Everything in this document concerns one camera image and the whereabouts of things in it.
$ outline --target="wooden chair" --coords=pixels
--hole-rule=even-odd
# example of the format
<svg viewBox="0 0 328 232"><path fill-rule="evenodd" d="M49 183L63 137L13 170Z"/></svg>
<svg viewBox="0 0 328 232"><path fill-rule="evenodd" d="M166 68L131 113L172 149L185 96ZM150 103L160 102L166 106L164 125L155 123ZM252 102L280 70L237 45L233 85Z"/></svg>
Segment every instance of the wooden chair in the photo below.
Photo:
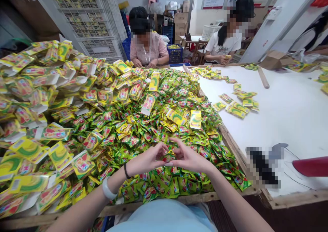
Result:
<svg viewBox="0 0 328 232"><path fill-rule="evenodd" d="M195 51L191 58L191 63L193 65L195 65L196 57L198 57L198 65L201 65L202 62L204 61L204 57L205 57L205 53L206 53L205 47L207 46L207 43L208 43L208 41L198 39L198 43L196 45Z"/></svg>

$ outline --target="white table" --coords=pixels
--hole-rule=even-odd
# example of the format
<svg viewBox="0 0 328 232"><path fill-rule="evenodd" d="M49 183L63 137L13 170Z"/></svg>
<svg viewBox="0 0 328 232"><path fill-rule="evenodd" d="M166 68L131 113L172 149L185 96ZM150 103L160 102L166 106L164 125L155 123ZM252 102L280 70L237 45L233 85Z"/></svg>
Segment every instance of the white table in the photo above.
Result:
<svg viewBox="0 0 328 232"><path fill-rule="evenodd" d="M222 75L236 79L242 85L243 91L258 93L254 97L254 100L259 102L258 114L251 111L241 120L225 110L219 113L245 155L247 146L259 146L269 151L269 147L278 143L287 143L287 149L300 159L328 155L328 97L320 90L322 84L313 81L321 71L290 71L279 74L263 69L270 84L270 88L265 89L257 71L246 70L240 66L213 69L220 69ZM200 86L212 103L223 102L218 97L223 93L240 102L237 96L232 94L233 84L227 84L224 80L200 77ZM273 198L304 193L310 188L328 188L328 177L302 176L291 164L297 158L288 151L284 153L284 160L279 161L281 169L275 170L276 176L281 180L281 188L268 189Z"/></svg>

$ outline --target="red object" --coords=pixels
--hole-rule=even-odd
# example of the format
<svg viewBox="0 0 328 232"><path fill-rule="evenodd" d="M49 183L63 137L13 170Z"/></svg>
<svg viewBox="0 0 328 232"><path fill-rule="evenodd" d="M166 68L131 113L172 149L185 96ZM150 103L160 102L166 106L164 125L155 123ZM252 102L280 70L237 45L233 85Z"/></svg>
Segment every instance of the red object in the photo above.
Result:
<svg viewBox="0 0 328 232"><path fill-rule="evenodd" d="M294 160L294 168L307 177L328 177L328 157Z"/></svg>
<svg viewBox="0 0 328 232"><path fill-rule="evenodd" d="M319 8L326 7L327 5L328 5L328 0L315 0L311 4L311 6L319 7Z"/></svg>

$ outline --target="blue plastic crate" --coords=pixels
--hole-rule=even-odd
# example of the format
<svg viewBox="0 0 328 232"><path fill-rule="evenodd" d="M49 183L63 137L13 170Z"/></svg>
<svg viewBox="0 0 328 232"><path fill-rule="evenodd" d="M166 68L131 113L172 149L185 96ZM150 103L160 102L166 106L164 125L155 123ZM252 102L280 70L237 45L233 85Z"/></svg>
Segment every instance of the blue plastic crate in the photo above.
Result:
<svg viewBox="0 0 328 232"><path fill-rule="evenodd" d="M169 49L168 47L171 46L172 44L169 44L166 46L168 54L170 56L169 63L182 63L182 53L183 53L183 48L179 44L175 44L179 46L180 48L176 49Z"/></svg>
<svg viewBox="0 0 328 232"><path fill-rule="evenodd" d="M191 64L190 63L182 63L182 64L170 64L170 67L181 67L181 66L183 66L183 65L185 65L185 66L191 66Z"/></svg>
<svg viewBox="0 0 328 232"><path fill-rule="evenodd" d="M170 42L169 44L173 43L173 26L163 26L163 35L166 35Z"/></svg>
<svg viewBox="0 0 328 232"><path fill-rule="evenodd" d="M126 54L126 57L128 60L130 60L130 46L131 46L131 38L126 38L123 42L122 42L122 46L124 48L124 52Z"/></svg>

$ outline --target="cardboard box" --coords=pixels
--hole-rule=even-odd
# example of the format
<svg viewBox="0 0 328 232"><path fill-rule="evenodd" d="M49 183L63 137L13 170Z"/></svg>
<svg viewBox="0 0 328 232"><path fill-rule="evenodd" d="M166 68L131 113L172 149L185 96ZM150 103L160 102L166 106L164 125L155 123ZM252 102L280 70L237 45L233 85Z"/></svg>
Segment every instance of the cardboard box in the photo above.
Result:
<svg viewBox="0 0 328 232"><path fill-rule="evenodd" d="M293 63L293 59L285 56L279 51L269 51L265 59L260 63L262 68L267 70L280 69L282 66Z"/></svg>
<svg viewBox="0 0 328 232"><path fill-rule="evenodd" d="M183 1L183 13L189 12L190 9L190 0Z"/></svg>
<svg viewBox="0 0 328 232"><path fill-rule="evenodd" d="M187 32L188 29L188 23L176 23L175 24L175 32Z"/></svg>
<svg viewBox="0 0 328 232"><path fill-rule="evenodd" d="M185 23L188 21L188 13L176 13L174 15L174 23Z"/></svg>

